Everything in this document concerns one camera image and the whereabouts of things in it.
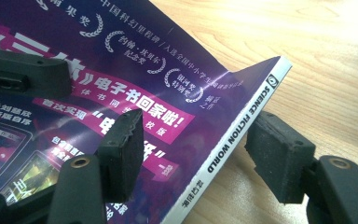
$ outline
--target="magazine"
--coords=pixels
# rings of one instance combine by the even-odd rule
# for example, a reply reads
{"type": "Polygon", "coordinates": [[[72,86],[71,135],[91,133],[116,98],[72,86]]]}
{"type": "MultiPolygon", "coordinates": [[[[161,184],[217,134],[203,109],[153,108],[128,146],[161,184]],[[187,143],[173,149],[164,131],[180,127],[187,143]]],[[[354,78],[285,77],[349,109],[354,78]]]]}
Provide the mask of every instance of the magazine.
{"type": "Polygon", "coordinates": [[[109,223],[181,222],[291,64],[230,72],[148,1],[0,0],[0,49],[66,60],[72,94],[0,93],[0,193],[13,204],[93,154],[122,113],[143,109],[145,154],[109,223]]]}

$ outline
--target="black plastic clip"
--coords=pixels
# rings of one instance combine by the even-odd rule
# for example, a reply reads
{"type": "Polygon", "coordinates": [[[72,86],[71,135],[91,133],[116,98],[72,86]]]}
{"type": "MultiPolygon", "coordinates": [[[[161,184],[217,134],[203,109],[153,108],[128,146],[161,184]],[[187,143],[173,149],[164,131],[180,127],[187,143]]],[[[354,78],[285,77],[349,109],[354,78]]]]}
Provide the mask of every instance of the black plastic clip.
{"type": "Polygon", "coordinates": [[[56,185],[10,206],[0,194],[0,224],[106,223],[104,204],[130,199],[144,161],[142,114],[119,116],[97,155],[66,161],[56,185]]]}
{"type": "Polygon", "coordinates": [[[280,203],[309,196],[309,223],[358,223],[358,165],[336,156],[313,158],[315,145],[283,120],[262,112],[246,149],[280,203]]]}
{"type": "Polygon", "coordinates": [[[0,91],[42,98],[71,94],[68,63],[0,49],[0,91]]]}

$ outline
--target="wooden surface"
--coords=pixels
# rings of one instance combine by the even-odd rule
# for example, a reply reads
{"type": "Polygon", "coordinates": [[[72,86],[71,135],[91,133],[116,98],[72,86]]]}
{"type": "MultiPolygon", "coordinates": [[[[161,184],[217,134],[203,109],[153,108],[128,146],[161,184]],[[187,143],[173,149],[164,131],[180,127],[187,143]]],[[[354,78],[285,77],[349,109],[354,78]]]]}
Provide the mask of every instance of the wooden surface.
{"type": "MultiPolygon", "coordinates": [[[[358,0],[152,0],[232,71],[284,55],[293,68],[265,110],[358,163],[358,0]]],[[[242,143],[185,223],[307,223],[278,204],[242,143]]]]}

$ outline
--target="wood grain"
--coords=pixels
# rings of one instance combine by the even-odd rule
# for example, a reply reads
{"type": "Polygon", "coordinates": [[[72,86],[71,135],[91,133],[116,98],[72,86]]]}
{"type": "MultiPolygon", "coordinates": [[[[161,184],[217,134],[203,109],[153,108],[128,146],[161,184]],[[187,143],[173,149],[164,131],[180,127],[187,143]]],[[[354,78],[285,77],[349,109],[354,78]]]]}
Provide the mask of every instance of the wood grain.
{"type": "MultiPolygon", "coordinates": [[[[358,0],[152,0],[226,68],[276,55],[293,68],[265,110],[317,146],[358,163],[358,0]]],[[[185,223],[307,223],[278,204],[237,146],[185,223]]]]}

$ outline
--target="magazine spine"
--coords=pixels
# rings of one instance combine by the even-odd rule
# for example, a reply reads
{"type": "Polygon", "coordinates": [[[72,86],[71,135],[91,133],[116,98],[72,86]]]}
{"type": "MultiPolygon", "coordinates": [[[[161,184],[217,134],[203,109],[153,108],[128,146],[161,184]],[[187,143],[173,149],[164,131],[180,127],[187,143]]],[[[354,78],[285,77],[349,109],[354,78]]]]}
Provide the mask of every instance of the magazine spine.
{"type": "Polygon", "coordinates": [[[183,222],[187,214],[193,208],[194,204],[206,190],[207,186],[209,186],[212,182],[218,171],[222,168],[231,152],[244,137],[250,125],[261,112],[269,98],[277,90],[279,84],[282,82],[291,67],[292,65],[290,62],[281,56],[280,60],[276,62],[274,67],[269,72],[269,75],[252,96],[251,100],[231,123],[226,133],[222,136],[216,147],[211,151],[207,160],[201,165],[184,192],[177,199],[176,203],[161,223],[172,224],[183,222]],[[272,88],[268,83],[270,75],[273,75],[278,80],[278,85],[275,88],[272,88]],[[257,109],[250,112],[254,102],[257,101],[266,88],[269,88],[267,95],[264,96],[263,101],[257,109]]]}

